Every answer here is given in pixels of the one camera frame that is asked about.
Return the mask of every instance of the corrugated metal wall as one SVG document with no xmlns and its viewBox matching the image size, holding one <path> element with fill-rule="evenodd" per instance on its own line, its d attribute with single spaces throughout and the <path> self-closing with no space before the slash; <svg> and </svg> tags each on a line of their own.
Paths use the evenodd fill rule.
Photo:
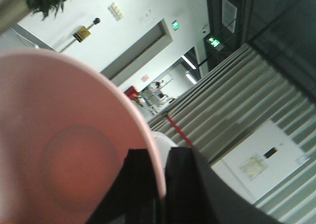
<svg viewBox="0 0 316 224">
<path fill-rule="evenodd" d="M 242 46 L 167 112 L 210 163 L 273 120 L 311 159 L 255 205 L 284 223 L 316 223 L 315 105 L 250 46 Z M 150 126 L 186 146 L 163 113 Z"/>
</svg>

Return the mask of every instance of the red rope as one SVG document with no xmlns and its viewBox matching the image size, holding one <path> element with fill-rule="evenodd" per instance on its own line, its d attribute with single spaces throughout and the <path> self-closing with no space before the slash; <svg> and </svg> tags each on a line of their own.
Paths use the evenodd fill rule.
<svg viewBox="0 0 316 224">
<path fill-rule="evenodd" d="M 187 142 L 187 144 L 190 147 L 194 147 L 191 140 L 183 133 L 183 131 L 180 129 L 180 127 L 176 124 L 176 122 L 174 122 L 174 120 L 169 115 L 166 115 L 166 118 L 169 120 L 169 122 L 172 124 L 172 126 L 178 131 L 178 133 L 181 135 L 181 137 Z"/>
</svg>

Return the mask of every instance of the potted plant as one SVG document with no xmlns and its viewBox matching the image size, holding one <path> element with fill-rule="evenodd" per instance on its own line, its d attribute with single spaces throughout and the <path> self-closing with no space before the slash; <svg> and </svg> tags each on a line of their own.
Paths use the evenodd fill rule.
<svg viewBox="0 0 316 224">
<path fill-rule="evenodd" d="M 0 2 L 0 35 L 31 11 L 41 12 L 45 19 L 50 11 L 64 10 L 66 0 L 2 0 Z"/>
</svg>

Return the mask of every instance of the plant pot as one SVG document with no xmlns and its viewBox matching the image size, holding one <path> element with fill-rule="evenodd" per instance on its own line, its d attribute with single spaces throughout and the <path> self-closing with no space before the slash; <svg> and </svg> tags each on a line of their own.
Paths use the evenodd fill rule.
<svg viewBox="0 0 316 224">
<path fill-rule="evenodd" d="M 31 11 L 26 0 L 3 0 L 0 2 L 0 35 Z"/>
</svg>

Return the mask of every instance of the green exit sign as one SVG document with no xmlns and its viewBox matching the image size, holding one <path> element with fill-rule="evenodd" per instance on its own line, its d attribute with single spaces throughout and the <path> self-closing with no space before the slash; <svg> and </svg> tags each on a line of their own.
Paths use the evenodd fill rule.
<svg viewBox="0 0 316 224">
<path fill-rule="evenodd" d="M 213 37 L 209 38 L 208 41 L 213 47 L 217 47 L 221 42 Z"/>
<path fill-rule="evenodd" d="M 177 22 L 177 20 L 174 20 L 172 22 L 172 28 L 176 31 L 179 29 L 179 23 Z"/>
</svg>

